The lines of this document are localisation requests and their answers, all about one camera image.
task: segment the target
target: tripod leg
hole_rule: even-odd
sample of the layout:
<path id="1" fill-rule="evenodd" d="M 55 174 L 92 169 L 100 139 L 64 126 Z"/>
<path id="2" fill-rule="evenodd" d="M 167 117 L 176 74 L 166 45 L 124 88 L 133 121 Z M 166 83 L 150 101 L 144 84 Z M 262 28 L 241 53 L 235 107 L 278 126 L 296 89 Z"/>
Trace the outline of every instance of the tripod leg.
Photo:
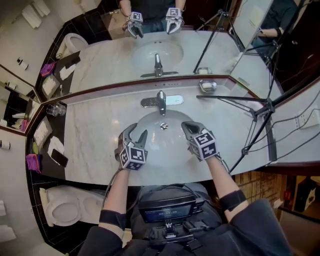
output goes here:
<path id="1" fill-rule="evenodd" d="M 224 16 L 224 15 L 221 15 L 221 16 L 219 17 L 219 20 L 218 20 L 218 22 L 217 22 L 217 27 L 219 26 L 220 21 L 221 21 L 221 19 L 222 19 L 223 16 Z M 211 33 L 211 35 L 210 35 L 210 37 L 209 37 L 209 40 L 208 40 L 208 42 L 206 43 L 206 45 L 205 45 L 205 47 L 204 47 L 204 50 L 203 50 L 203 52 L 202 52 L 202 54 L 201 54 L 201 56 L 200 56 L 197 64 L 195 65 L 195 68 L 194 68 L 194 70 L 193 70 L 193 73 L 194 73 L 194 74 L 197 73 L 197 69 L 198 69 L 198 67 L 199 67 L 199 65 L 200 65 L 200 63 L 201 63 L 201 61 L 202 61 L 202 59 L 203 59 L 206 51 L 208 50 L 208 48 L 209 48 L 209 46 L 210 46 L 211 40 L 212 40 L 212 38 L 214 37 L 214 34 L 215 34 L 216 31 L 217 31 L 217 27 L 212 31 L 212 33 Z"/>
<path id="2" fill-rule="evenodd" d="M 216 15 L 214 15 L 213 17 L 211 17 L 210 19 L 208 19 L 205 23 L 203 23 L 200 27 L 198 27 L 195 31 L 199 31 L 200 29 L 202 29 L 205 25 L 207 25 L 210 21 L 212 21 L 215 17 L 217 17 L 220 14 L 220 11 L 217 12 Z"/>

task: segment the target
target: cable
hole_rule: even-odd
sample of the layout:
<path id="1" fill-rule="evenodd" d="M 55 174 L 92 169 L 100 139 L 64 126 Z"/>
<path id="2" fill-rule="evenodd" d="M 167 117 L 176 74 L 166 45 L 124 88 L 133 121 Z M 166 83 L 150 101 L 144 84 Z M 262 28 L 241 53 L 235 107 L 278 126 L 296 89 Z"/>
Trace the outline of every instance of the cable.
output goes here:
<path id="1" fill-rule="evenodd" d="M 254 122 L 254 127 L 253 127 L 253 131 L 251 133 L 251 137 L 250 137 L 249 143 L 252 141 L 252 137 L 254 136 L 256 126 L 257 126 L 257 122 Z"/>
<path id="2" fill-rule="evenodd" d="M 247 142 L 248 142 L 248 139 L 249 139 L 249 136 L 250 136 L 250 133 L 251 133 L 251 128 L 252 128 L 253 124 L 254 124 L 254 120 L 252 119 L 252 122 L 251 122 L 251 125 L 250 125 L 250 129 L 249 129 L 249 133 L 248 133 L 248 136 L 246 137 L 246 140 L 245 140 L 245 143 L 244 143 L 244 147 L 246 147 L 246 145 L 247 145 Z"/>
<path id="3" fill-rule="evenodd" d="M 276 51 L 276 56 L 275 56 L 275 64 L 274 64 L 274 70 L 273 70 L 273 74 L 272 74 L 272 80 L 271 80 L 271 84 L 269 85 L 269 92 L 268 92 L 268 96 L 266 97 L 267 99 L 270 97 L 271 91 L 272 91 L 272 87 L 274 85 L 274 81 L 276 78 L 276 71 L 277 71 L 277 66 L 278 66 L 278 62 L 279 62 L 279 52 L 280 52 L 280 48 L 277 49 Z"/>
<path id="4" fill-rule="evenodd" d="M 267 164 L 264 165 L 264 167 L 267 166 L 267 165 L 269 165 L 269 164 L 271 164 L 271 163 L 274 162 L 274 161 L 277 161 L 277 160 L 279 160 L 279 159 L 281 159 L 281 158 L 286 157 L 287 155 L 289 155 L 289 154 L 291 154 L 292 152 L 296 151 L 297 149 L 301 148 L 303 145 L 305 145 L 305 144 L 307 144 L 308 142 L 312 141 L 312 140 L 313 140 L 315 137 L 317 137 L 319 134 L 320 134 L 320 131 L 319 131 L 316 135 L 314 135 L 312 138 L 308 139 L 307 141 L 305 141 L 305 142 L 302 143 L 301 145 L 297 146 L 296 148 L 294 148 L 294 149 L 291 150 L 290 152 L 288 152 L 288 153 L 286 153 L 286 154 L 278 157 L 278 158 L 275 159 L 275 160 L 272 160 L 272 161 L 268 162 Z"/>
<path id="5" fill-rule="evenodd" d="M 106 197 L 107 197 L 107 194 L 108 194 L 108 191 L 109 191 L 109 189 L 110 189 L 110 187 L 111 187 L 112 182 L 114 181 L 114 179 L 115 179 L 115 177 L 117 176 L 117 174 L 118 174 L 120 171 L 122 171 L 122 170 L 123 170 L 122 168 L 116 170 L 116 172 L 115 172 L 114 175 L 112 176 L 112 178 L 111 178 L 111 180 L 110 180 L 110 182 L 109 182 L 109 185 L 108 185 L 108 187 L 106 188 L 106 191 L 105 191 L 105 194 L 104 194 L 104 198 L 103 198 L 101 210 L 102 210 L 102 209 L 104 208 L 104 206 L 105 206 Z"/>
<path id="6" fill-rule="evenodd" d="M 306 109 L 305 109 L 304 111 L 302 111 L 302 113 L 301 113 L 300 115 L 302 115 L 304 112 L 306 112 L 306 111 L 308 110 L 308 108 L 310 108 L 310 106 L 316 101 L 316 99 L 317 99 L 317 97 L 319 96 L 319 94 L 320 94 L 320 90 L 318 91 L 318 93 L 317 93 L 316 96 L 314 97 L 313 101 L 306 107 Z M 287 118 L 287 119 L 282 119 L 282 120 L 279 120 L 279 121 L 275 121 L 275 122 L 271 125 L 271 127 L 269 128 L 269 130 L 265 133 L 265 135 L 264 135 L 262 138 L 258 139 L 256 142 L 254 142 L 254 143 L 252 143 L 252 144 L 249 144 L 248 146 L 245 146 L 243 149 L 246 149 L 246 148 L 248 148 L 248 147 L 250 147 L 250 146 L 252 146 L 252 145 L 254 145 L 254 144 L 256 144 L 256 143 L 258 143 L 258 142 L 260 142 L 260 141 L 262 141 L 262 140 L 269 134 L 269 132 L 272 130 L 272 128 L 275 126 L 275 124 L 281 123 L 281 122 L 290 121 L 290 120 L 293 120 L 293 119 L 295 119 L 295 118 L 297 118 L 297 117 L 294 116 L 294 117 L 291 117 L 291 118 Z"/>
<path id="7" fill-rule="evenodd" d="M 315 111 L 315 110 L 319 110 L 319 111 L 320 111 L 320 108 L 314 108 L 314 109 L 312 109 L 312 111 L 311 111 L 309 117 L 307 118 L 307 120 L 305 121 L 305 123 L 304 123 L 303 125 L 301 125 L 300 127 L 298 127 L 298 128 L 296 128 L 296 129 L 292 130 L 291 132 L 289 132 L 289 133 L 288 133 L 286 136 L 284 136 L 283 138 L 281 138 L 281 139 L 279 139 L 279 140 L 276 140 L 276 141 L 274 141 L 274 142 L 271 142 L 271 143 L 269 143 L 269 144 L 267 144 L 267 145 L 265 145 L 265 146 L 263 146 L 263 147 L 261 147 L 261 148 L 259 148 L 259 149 L 250 150 L 250 151 L 248 151 L 248 153 L 262 150 L 262 149 L 264 149 L 264 148 L 266 148 L 266 147 L 268 147 L 268 146 L 270 146 L 270 145 L 272 145 L 272 144 L 274 144 L 274 143 L 277 143 L 277 142 L 280 142 L 280 141 L 284 140 L 284 139 L 287 138 L 289 135 L 291 135 L 293 132 L 295 132 L 295 131 L 301 129 L 302 127 L 304 127 L 304 126 L 307 124 L 307 122 L 309 121 L 309 119 L 311 118 L 312 112 Z"/>

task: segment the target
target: marble countertop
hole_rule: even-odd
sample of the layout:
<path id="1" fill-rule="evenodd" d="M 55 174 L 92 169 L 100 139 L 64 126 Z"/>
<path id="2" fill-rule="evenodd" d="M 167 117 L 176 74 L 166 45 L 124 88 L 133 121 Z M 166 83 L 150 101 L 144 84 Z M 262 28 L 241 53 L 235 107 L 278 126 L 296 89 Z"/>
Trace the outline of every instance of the marble countertop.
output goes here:
<path id="1" fill-rule="evenodd" d="M 141 75 L 153 73 L 154 65 L 150 70 L 136 67 L 133 54 L 141 46 L 154 41 L 173 42 L 183 49 L 182 61 L 170 69 L 164 65 L 164 72 L 177 71 L 178 75 L 191 75 L 211 33 L 182 30 L 168 35 L 166 32 L 155 32 L 147 33 L 138 39 L 126 37 L 94 44 L 80 52 L 81 62 L 76 65 L 70 92 L 141 80 Z M 227 33 L 217 32 L 200 67 L 209 67 L 214 74 L 224 74 L 225 64 L 238 54 L 239 50 L 233 39 Z"/>
<path id="2" fill-rule="evenodd" d="M 148 89 L 142 91 L 120 93 L 68 105 L 64 131 L 64 154 L 69 159 L 65 168 L 66 180 L 103 185 L 109 183 L 119 166 L 114 157 L 119 134 L 145 115 L 159 111 L 156 107 L 140 106 L 142 99 L 155 97 L 159 91 L 158 87 L 147 86 Z M 241 149 L 245 145 L 252 117 L 243 110 L 220 100 L 197 99 L 199 88 L 194 85 L 162 88 L 162 90 L 167 96 L 182 95 L 184 97 L 183 104 L 167 106 L 167 110 L 185 113 L 194 121 L 201 122 L 212 130 L 217 139 L 218 150 L 231 168 L 241 156 Z M 229 95 L 231 91 L 225 86 L 218 86 L 216 93 Z M 261 148 L 266 143 L 267 140 L 263 139 L 252 149 Z M 189 154 L 187 142 L 185 147 L 181 146 L 179 152 Z M 268 148 L 265 147 L 246 155 L 232 174 L 254 170 L 266 164 L 268 160 Z M 141 170 L 131 172 L 129 185 L 165 185 L 210 179 L 211 175 L 205 161 L 199 162 L 196 157 L 191 157 L 182 166 L 174 163 L 166 168 L 155 166 L 147 161 Z"/>

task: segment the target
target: soap bar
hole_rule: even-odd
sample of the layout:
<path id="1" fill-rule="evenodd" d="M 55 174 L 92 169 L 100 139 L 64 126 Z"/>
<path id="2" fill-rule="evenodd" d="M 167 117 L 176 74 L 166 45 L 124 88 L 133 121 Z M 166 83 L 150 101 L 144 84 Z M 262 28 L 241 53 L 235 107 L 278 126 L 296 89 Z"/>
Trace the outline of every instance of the soap bar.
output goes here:
<path id="1" fill-rule="evenodd" d="M 199 73 L 199 75 L 207 75 L 208 74 L 208 70 L 207 69 L 199 69 L 198 73 Z"/>
<path id="2" fill-rule="evenodd" d="M 203 84 L 202 84 L 202 88 L 203 89 L 211 89 L 213 86 L 212 86 L 212 83 L 210 83 L 210 82 L 204 82 Z"/>

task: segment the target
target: bathroom sink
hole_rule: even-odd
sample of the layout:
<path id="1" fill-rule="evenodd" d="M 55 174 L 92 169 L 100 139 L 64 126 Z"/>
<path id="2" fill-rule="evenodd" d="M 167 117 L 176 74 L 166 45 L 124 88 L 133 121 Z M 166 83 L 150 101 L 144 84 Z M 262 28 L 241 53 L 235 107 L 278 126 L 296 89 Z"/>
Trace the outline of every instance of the bathroom sink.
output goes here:
<path id="1" fill-rule="evenodd" d="M 180 45 L 169 41 L 148 42 L 134 51 L 133 65 L 152 73 L 155 69 L 155 54 L 160 55 L 163 70 L 171 71 L 183 59 L 184 50 Z"/>
<path id="2" fill-rule="evenodd" d="M 181 128 L 181 123 L 185 121 L 192 119 L 182 112 L 173 110 L 167 110 L 165 116 L 160 115 L 159 111 L 152 112 L 139 120 L 131 139 L 137 141 L 147 129 L 145 149 L 148 156 L 145 167 L 181 168 L 193 157 L 187 150 L 186 136 Z"/>

